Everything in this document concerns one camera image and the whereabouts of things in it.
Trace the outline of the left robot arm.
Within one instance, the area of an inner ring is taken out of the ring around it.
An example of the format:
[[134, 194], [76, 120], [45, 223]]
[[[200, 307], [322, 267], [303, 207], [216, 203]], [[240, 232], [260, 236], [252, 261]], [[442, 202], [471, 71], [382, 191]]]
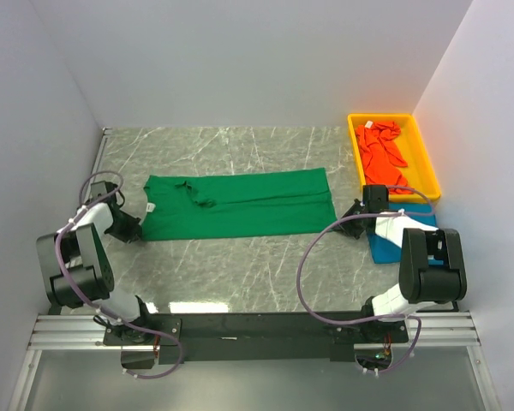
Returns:
[[142, 237], [140, 219], [122, 210], [125, 198], [117, 184], [108, 181], [90, 185], [90, 197], [84, 204], [87, 213], [66, 232], [55, 252], [58, 232], [42, 235], [36, 250], [46, 296], [54, 308], [79, 308], [85, 302], [73, 291], [60, 265], [86, 298], [93, 304], [93, 319], [116, 337], [129, 343], [146, 343], [152, 339], [141, 331], [150, 323], [144, 301], [115, 285], [115, 279], [102, 237], [109, 235], [123, 243]]

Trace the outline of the green t-shirt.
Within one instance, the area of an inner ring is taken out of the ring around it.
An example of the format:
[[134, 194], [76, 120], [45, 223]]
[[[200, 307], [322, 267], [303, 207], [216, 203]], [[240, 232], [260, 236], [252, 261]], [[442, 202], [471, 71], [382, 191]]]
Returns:
[[150, 176], [144, 241], [319, 233], [336, 219], [323, 168], [233, 176]]

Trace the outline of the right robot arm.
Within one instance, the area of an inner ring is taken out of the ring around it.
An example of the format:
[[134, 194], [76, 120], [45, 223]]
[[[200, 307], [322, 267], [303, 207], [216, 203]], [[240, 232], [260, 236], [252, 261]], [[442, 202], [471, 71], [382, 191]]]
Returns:
[[342, 216], [336, 231], [358, 239], [366, 235], [384, 249], [397, 251], [397, 283], [368, 298], [362, 316], [373, 320], [360, 326], [371, 338], [425, 308], [462, 300], [467, 292], [459, 233], [441, 229], [431, 200], [424, 205], [393, 205], [393, 187], [365, 185], [362, 197]]

